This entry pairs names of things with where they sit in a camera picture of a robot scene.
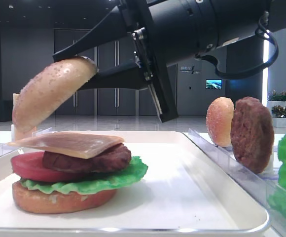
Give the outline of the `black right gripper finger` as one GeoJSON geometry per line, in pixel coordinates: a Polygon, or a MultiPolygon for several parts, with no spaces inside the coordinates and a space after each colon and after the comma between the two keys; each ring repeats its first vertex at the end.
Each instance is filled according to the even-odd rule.
{"type": "Polygon", "coordinates": [[[73,43],[53,55],[55,62],[72,58],[95,46],[127,36],[126,5],[115,6],[95,27],[73,43]]]}

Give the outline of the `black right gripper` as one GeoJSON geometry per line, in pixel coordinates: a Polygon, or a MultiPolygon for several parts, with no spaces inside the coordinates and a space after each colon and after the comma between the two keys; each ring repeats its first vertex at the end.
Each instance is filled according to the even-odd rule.
{"type": "Polygon", "coordinates": [[[218,67],[209,52],[266,33],[268,0],[123,0],[142,68],[135,62],[96,73],[78,90],[149,88],[162,122],[178,117],[167,67],[194,57],[218,67]]]}

